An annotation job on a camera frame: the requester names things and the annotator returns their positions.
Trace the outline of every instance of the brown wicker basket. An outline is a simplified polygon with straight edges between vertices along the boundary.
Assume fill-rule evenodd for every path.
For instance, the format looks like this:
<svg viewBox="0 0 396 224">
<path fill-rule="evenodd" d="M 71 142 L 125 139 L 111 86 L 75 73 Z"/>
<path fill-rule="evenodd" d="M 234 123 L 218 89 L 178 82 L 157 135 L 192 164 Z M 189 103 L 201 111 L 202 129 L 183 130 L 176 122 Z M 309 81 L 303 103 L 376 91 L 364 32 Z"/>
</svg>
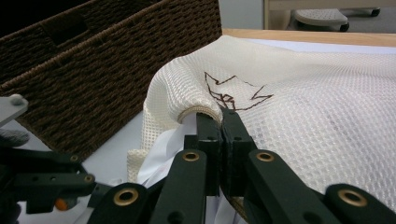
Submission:
<svg viewBox="0 0 396 224">
<path fill-rule="evenodd" d="M 107 9 L 117 2 L 130 1 L 93 1 L 64 14 L 89 4 L 103 4 Z M 125 10 L 123 6 L 99 14 L 116 17 Z M 29 36 L 25 32 L 31 31 L 26 29 L 0 40 L 0 44 L 7 43 L 1 47 L 1 57 L 8 53 L 13 57 L 0 70 L 0 95 L 19 93 L 29 101 L 28 111 L 18 122 L 52 150 L 86 159 L 142 110 L 149 83 L 163 65 L 221 36 L 217 0 L 162 0 L 138 7 L 138 12 L 126 9 L 133 15 L 101 32 L 97 31 L 128 13 L 120 13 L 114 21 L 98 20 L 97 26 L 87 25 L 97 27 L 92 32 L 90 28 L 90 35 L 61 41 L 56 48 L 53 36 L 48 38 L 50 30 L 56 30 L 53 24 L 47 30 L 33 29 L 36 33 Z M 64 14 L 46 22 L 56 23 Z M 29 52 L 24 49 L 35 47 Z"/>
<path fill-rule="evenodd" d="M 160 0 L 91 0 L 0 38 L 0 83 L 28 71 Z"/>
</svg>

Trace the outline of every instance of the white wall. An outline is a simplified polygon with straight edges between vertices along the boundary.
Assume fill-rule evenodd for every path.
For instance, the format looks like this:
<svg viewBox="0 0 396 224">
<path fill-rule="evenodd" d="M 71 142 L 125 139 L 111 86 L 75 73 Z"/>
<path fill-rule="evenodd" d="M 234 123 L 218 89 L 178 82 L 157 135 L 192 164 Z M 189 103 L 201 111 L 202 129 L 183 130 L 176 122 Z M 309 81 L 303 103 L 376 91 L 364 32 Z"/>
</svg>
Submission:
<svg viewBox="0 0 396 224">
<path fill-rule="evenodd" d="M 222 28 L 263 29 L 263 0 L 219 0 Z"/>
</svg>

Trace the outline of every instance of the mesh bag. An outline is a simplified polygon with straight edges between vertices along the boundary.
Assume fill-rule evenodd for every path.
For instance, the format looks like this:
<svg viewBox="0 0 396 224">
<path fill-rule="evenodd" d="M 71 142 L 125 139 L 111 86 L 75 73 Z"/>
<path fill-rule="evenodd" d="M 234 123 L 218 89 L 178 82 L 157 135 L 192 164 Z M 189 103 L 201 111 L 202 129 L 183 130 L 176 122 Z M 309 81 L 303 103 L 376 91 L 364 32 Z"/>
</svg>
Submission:
<svg viewBox="0 0 396 224">
<path fill-rule="evenodd" d="M 95 1 L 104 4 L 106 10 L 98 10 L 98 13 L 107 13 L 107 18 L 125 9 L 123 4 L 108 9 L 110 6 L 106 2 L 118 1 Z M 134 13 L 129 7 L 126 9 L 129 14 Z M 11 75 L 2 77 L 5 82 L 1 83 L 0 95 L 19 93 L 29 101 L 28 111 L 18 118 L 18 122 L 49 148 L 87 158 L 142 110 L 149 83 L 164 64 L 213 42 L 221 35 L 219 4 L 213 0 L 163 0 L 129 17 L 120 14 L 113 22 L 127 18 L 96 35 L 77 38 L 77 42 L 85 39 L 79 44 L 74 40 L 66 41 L 61 44 L 63 49 L 37 53 L 44 56 L 25 65 L 14 65 L 21 67 L 17 69 L 19 71 L 5 73 Z M 100 31 L 111 23 L 98 25 L 95 29 Z M 28 46 L 35 46 L 37 39 L 48 40 L 40 37 L 44 34 L 41 28 L 21 33 L 32 30 L 37 34 L 31 36 L 29 41 L 33 43 Z M 14 41 L 9 40 L 12 36 L 1 40 L 7 42 L 2 48 L 13 51 L 11 48 L 15 45 L 25 45 L 23 35 L 18 35 L 14 45 L 9 44 Z M 46 46 L 38 44 L 39 49 L 46 49 Z"/>
<path fill-rule="evenodd" d="M 298 52 L 223 36 L 152 79 L 143 113 L 146 160 L 161 161 L 153 144 L 188 114 L 220 121 L 227 107 L 258 148 L 279 154 L 308 187 L 324 193 L 347 183 L 396 211 L 395 62 L 396 54 Z M 165 161 L 178 150 L 167 146 Z"/>
</svg>

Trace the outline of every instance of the wooden table edge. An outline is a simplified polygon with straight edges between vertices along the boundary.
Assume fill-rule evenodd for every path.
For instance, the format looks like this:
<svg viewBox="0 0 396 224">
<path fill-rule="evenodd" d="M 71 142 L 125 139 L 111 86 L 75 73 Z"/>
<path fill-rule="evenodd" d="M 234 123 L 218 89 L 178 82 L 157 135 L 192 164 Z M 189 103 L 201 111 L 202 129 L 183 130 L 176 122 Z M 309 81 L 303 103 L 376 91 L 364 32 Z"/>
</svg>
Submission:
<svg viewBox="0 0 396 224">
<path fill-rule="evenodd" d="M 283 30 L 222 29 L 224 35 L 240 38 L 287 40 L 311 43 L 396 47 L 396 34 L 307 32 Z"/>
</svg>

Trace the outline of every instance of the brass screw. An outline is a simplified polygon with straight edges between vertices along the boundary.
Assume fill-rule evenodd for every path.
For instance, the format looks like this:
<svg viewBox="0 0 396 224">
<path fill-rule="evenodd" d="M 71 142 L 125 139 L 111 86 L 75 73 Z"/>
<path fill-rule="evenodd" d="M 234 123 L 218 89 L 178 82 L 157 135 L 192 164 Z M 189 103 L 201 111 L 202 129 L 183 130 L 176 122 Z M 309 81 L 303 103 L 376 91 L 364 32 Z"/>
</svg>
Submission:
<svg viewBox="0 0 396 224">
<path fill-rule="evenodd" d="M 367 205 L 367 200 L 361 194 L 350 189 L 338 190 L 338 197 L 353 206 L 364 207 Z"/>
<path fill-rule="evenodd" d="M 118 206 L 127 206 L 134 203 L 139 197 L 139 192 L 136 189 L 121 189 L 113 198 L 114 204 Z"/>
</svg>

